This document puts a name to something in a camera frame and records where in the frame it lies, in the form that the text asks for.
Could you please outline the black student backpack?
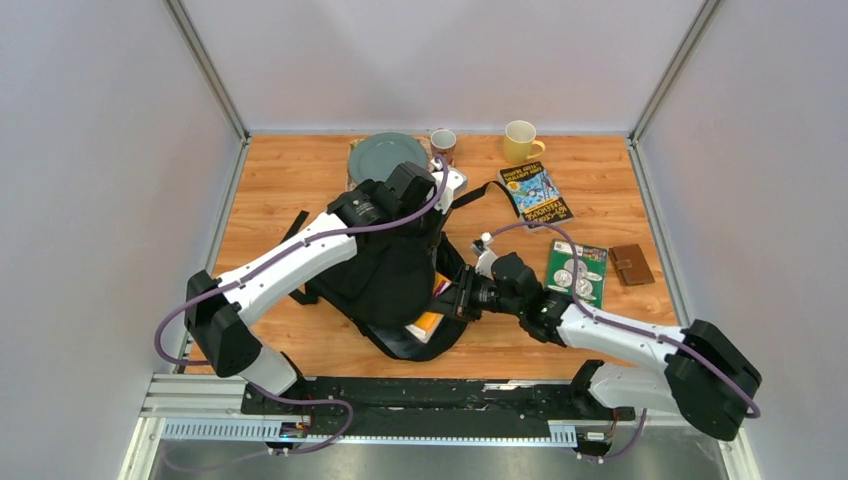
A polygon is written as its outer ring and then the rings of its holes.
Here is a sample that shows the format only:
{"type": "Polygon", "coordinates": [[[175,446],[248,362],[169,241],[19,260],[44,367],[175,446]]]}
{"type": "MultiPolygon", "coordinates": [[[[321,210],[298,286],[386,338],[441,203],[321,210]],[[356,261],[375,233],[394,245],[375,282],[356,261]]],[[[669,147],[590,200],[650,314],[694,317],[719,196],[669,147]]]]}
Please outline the black student backpack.
{"type": "Polygon", "coordinates": [[[396,230],[367,234],[361,253],[290,296],[301,305],[325,300],[390,358],[432,360],[450,349],[473,322],[457,317],[457,278],[469,264],[443,232],[445,221],[445,215],[431,212],[396,230]],[[433,300],[436,273],[451,285],[433,300]],[[405,327],[426,311],[444,317],[424,344],[405,327]]]}

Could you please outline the orange paperback book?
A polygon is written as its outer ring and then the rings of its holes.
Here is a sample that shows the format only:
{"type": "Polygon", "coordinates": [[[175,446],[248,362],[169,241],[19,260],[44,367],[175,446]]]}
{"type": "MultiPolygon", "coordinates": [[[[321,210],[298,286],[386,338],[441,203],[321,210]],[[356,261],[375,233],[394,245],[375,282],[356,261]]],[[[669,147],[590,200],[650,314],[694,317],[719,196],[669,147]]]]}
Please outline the orange paperback book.
{"type": "MultiPolygon", "coordinates": [[[[441,273],[436,273],[432,299],[435,300],[450,285],[451,281],[447,277],[441,273]]],[[[433,336],[443,317],[443,314],[426,311],[413,324],[407,325],[405,329],[408,333],[412,334],[415,339],[426,344],[433,336]]]]}

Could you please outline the green coin book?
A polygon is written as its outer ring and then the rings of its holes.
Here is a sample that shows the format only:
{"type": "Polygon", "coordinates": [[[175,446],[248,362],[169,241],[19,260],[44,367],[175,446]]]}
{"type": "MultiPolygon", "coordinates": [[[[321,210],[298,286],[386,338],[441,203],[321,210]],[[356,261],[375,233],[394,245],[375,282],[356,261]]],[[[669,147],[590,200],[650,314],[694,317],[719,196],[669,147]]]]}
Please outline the green coin book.
{"type": "Polygon", "coordinates": [[[576,244],[573,255],[567,240],[553,240],[548,259],[545,286],[553,291],[572,294],[572,286],[580,299],[601,308],[604,299],[608,250],[576,244]]]}

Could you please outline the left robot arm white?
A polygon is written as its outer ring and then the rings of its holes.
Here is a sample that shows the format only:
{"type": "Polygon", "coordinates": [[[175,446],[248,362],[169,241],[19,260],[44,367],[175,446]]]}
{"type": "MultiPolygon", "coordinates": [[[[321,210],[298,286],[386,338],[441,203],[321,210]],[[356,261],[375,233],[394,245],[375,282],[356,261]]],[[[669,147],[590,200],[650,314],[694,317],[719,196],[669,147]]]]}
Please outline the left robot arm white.
{"type": "Polygon", "coordinates": [[[263,388],[280,414],[299,411],[306,390],[296,369],[252,325],[298,287],[361,253],[365,235],[396,230],[431,212],[445,215],[456,177],[445,159],[435,162],[434,171],[403,163],[372,190],[360,184],[339,195],[302,231],[218,278],[206,271],[192,275],[179,311],[205,364],[220,378],[238,376],[263,388]]]}

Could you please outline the treehouse paperback book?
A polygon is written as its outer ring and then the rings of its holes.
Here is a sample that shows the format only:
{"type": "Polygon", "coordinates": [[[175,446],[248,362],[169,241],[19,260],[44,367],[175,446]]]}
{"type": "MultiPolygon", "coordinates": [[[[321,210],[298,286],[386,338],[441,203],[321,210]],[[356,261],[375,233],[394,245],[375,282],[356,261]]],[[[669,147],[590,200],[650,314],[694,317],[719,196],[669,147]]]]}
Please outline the treehouse paperback book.
{"type": "Polygon", "coordinates": [[[511,196],[521,221],[557,225],[574,219],[572,209],[541,162],[501,169],[497,179],[511,196]]]}

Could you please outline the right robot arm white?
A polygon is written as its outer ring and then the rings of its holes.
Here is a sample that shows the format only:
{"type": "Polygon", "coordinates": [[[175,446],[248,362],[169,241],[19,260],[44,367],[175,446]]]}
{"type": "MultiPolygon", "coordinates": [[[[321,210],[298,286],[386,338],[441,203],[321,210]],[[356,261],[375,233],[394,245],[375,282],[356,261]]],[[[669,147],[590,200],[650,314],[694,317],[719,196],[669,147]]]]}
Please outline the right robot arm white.
{"type": "Polygon", "coordinates": [[[451,306],[462,319],[485,311],[515,316],[542,343],[604,353],[625,367],[587,361],[575,376],[570,404],[582,418],[607,408],[632,407],[681,416],[700,432],[731,441],[747,418],[761,412],[754,396],[762,376],[714,324],[686,328],[633,320],[545,288],[516,253],[485,270],[465,266],[451,306]]]}

